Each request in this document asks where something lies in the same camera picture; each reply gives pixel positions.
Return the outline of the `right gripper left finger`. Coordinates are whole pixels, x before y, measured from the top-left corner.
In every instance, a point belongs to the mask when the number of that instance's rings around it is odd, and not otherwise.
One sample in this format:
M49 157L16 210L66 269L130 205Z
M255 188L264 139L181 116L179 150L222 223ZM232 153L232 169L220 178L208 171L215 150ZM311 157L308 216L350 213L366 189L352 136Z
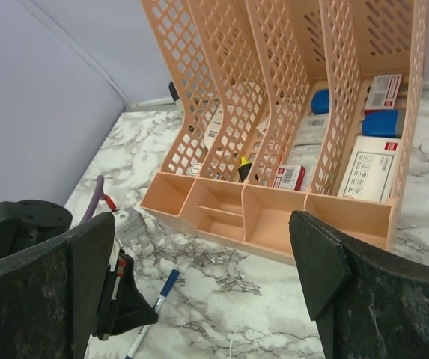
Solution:
M104 212L0 260L0 358L83 358L115 220Z

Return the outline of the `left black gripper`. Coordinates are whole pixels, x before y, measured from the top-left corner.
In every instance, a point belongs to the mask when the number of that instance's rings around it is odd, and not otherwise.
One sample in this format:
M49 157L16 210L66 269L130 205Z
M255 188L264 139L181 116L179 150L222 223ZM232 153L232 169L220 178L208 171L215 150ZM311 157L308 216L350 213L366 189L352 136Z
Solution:
M107 340L141 326L156 324L159 314L139 292L133 275L133 258L113 243L92 337Z

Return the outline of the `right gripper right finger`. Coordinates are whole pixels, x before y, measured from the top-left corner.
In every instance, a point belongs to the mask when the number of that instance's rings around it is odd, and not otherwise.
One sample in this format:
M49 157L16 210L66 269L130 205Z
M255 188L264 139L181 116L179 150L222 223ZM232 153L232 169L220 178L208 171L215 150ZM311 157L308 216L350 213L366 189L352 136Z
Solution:
M429 358L429 266L294 211L290 241L326 358Z

